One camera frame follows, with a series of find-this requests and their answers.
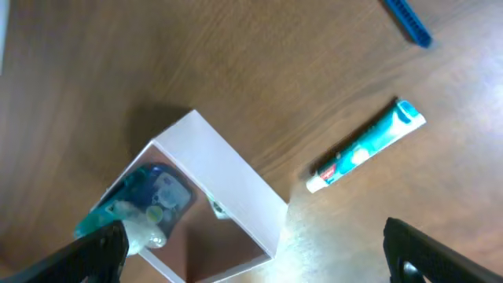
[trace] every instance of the logo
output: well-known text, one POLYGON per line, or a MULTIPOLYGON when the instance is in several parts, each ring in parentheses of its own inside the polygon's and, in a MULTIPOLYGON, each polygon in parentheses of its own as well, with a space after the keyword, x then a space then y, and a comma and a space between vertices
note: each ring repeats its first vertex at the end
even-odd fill
POLYGON ((163 219, 163 209, 157 205, 147 207, 145 211, 147 219, 154 224, 159 223, 163 219))
POLYGON ((323 173, 321 173, 320 177, 326 181, 330 177, 332 177, 334 175, 334 173, 336 173, 336 165, 335 164, 333 164, 327 170, 325 170, 323 173))

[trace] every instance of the toothpaste tube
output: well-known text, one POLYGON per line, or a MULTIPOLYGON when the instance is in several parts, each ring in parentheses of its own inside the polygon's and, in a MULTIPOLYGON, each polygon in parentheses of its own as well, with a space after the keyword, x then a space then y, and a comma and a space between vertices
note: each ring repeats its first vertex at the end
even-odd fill
POLYGON ((307 183, 312 193, 330 186, 368 158, 425 124, 424 117, 408 102, 398 99, 394 106, 346 149, 316 170, 307 183))

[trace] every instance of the white box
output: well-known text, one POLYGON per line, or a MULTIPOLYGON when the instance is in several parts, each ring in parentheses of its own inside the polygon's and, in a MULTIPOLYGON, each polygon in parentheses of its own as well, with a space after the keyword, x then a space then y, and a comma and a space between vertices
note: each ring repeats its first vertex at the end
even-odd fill
POLYGON ((148 162, 178 169, 197 199, 166 246, 140 252, 167 279, 220 281, 275 256, 286 203, 196 110, 151 140, 111 188, 148 162), (213 196, 230 219, 217 219, 205 194, 213 196))

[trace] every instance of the white cap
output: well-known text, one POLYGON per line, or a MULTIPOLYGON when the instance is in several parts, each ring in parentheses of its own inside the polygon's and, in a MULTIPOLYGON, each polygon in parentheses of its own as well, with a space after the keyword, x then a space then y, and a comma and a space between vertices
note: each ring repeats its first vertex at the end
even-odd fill
POLYGON ((320 175, 318 175, 318 174, 311 177, 306 182, 306 187, 311 193, 314 193, 314 192, 316 192, 320 189, 323 189, 327 186, 329 186, 329 184, 327 184, 327 182, 325 182, 325 180, 322 177, 320 177, 320 175))

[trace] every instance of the wooden table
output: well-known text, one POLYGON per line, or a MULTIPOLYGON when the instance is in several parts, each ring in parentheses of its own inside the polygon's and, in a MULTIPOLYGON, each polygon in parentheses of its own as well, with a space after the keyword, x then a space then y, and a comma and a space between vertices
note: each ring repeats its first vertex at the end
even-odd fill
MULTIPOLYGON (((0 77, 0 270, 72 240, 157 132, 197 109, 289 201, 279 256, 234 281, 387 282, 388 216, 503 270, 503 2, 14 1, 0 77), (334 186, 307 168, 394 96, 428 124, 334 186)), ((128 259, 123 282, 163 278, 128 259)))

